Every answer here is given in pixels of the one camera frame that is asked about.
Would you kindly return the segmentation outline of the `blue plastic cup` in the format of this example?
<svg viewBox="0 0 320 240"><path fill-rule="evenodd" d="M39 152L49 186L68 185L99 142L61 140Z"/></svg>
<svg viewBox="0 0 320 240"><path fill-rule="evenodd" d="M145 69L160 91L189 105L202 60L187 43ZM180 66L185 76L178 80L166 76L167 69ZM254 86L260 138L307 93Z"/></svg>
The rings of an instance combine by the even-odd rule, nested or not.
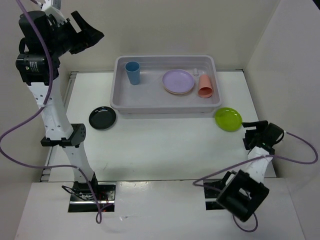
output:
<svg viewBox="0 0 320 240"><path fill-rule="evenodd" d="M127 73L129 82L132 85L138 85L140 83L140 64L138 62L128 62L125 65L125 71Z"/></svg>

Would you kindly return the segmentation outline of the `coral plastic cup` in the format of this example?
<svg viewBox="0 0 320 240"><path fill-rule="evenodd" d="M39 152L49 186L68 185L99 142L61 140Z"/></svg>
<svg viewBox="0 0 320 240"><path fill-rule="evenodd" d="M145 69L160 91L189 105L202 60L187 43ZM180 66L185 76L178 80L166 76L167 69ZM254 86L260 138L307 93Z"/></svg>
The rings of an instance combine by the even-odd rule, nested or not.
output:
<svg viewBox="0 0 320 240"><path fill-rule="evenodd" d="M210 98L213 95L213 87L211 79L207 74L203 74L199 77L198 81L198 95L201 98Z"/></svg>

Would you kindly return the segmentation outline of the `orange plastic plate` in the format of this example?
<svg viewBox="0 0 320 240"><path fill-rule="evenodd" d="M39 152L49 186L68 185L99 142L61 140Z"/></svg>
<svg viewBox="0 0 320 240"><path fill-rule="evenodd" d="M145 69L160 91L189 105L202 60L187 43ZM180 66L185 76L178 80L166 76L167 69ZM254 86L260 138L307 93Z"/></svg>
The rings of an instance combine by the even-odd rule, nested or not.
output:
<svg viewBox="0 0 320 240"><path fill-rule="evenodd" d="M169 90L169 89L167 89L167 88L165 88L165 87L164 87L164 89L165 89L168 93L170 93L170 94L172 94L172 95L176 95L176 96L188 95L189 93L191 93L191 92L193 91L193 88L191 88L190 90L185 91L185 92L174 92L174 91L171 91L171 90Z"/></svg>

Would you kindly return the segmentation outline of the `purple plastic plate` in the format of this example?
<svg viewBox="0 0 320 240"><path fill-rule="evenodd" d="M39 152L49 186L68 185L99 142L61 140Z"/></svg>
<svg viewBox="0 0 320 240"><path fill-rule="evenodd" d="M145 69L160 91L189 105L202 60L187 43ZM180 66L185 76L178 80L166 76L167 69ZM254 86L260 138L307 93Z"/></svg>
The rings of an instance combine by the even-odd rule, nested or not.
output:
<svg viewBox="0 0 320 240"><path fill-rule="evenodd" d="M186 92L195 85L193 76L185 70L173 69L162 77L163 86L173 92Z"/></svg>

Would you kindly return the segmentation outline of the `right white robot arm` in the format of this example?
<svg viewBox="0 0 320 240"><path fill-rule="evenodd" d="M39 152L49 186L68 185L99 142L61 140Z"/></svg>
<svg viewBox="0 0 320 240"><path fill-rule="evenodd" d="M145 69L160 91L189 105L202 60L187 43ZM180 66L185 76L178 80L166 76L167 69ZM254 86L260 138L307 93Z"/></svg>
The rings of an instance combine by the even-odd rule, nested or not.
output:
<svg viewBox="0 0 320 240"><path fill-rule="evenodd" d="M244 170L228 171L219 184L216 202L241 222L246 222L268 196L264 185L267 167L275 154L274 145L284 137L284 130L266 120L243 122L243 143L251 162Z"/></svg>

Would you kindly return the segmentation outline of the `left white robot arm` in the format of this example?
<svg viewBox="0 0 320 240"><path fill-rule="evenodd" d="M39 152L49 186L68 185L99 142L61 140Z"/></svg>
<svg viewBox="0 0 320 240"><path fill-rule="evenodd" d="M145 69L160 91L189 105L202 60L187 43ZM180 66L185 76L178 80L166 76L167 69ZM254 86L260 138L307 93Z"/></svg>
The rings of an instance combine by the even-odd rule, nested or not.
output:
<svg viewBox="0 0 320 240"><path fill-rule="evenodd" d="M78 11L73 11L71 16L80 32L69 19L59 23L52 13L34 10L21 14L18 24L24 37L19 43L15 65L41 110L45 126L41 145L60 146L64 150L74 166L73 191L94 200L100 188L85 152L86 127L68 120L60 91L59 58L66 52L74 55L94 46L104 34L88 24Z"/></svg>

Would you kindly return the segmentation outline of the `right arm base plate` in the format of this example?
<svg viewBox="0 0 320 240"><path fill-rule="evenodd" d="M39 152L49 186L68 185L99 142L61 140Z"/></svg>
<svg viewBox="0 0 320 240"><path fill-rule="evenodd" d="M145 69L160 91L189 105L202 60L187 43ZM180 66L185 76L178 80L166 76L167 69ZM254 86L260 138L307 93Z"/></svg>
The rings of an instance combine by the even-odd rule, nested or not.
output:
<svg viewBox="0 0 320 240"><path fill-rule="evenodd" d="M218 190L222 190L225 187L225 184L221 179L207 180L207 181L204 181L203 184ZM220 192L211 188L207 188L207 187L203 188L206 210L207 211L224 210L224 208L216 202L216 199Z"/></svg>

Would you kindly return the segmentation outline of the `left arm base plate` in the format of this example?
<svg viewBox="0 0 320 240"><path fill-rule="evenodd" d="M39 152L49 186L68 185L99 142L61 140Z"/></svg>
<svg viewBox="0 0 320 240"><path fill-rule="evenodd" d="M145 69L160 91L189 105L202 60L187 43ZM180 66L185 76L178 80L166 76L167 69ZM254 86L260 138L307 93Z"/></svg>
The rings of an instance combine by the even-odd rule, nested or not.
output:
<svg viewBox="0 0 320 240"><path fill-rule="evenodd" d="M98 208L88 187L80 189L74 183L72 187L63 185L62 188L70 194L69 213L97 213ZM102 212L115 211L116 183L99 182L96 186L96 198Z"/></svg>

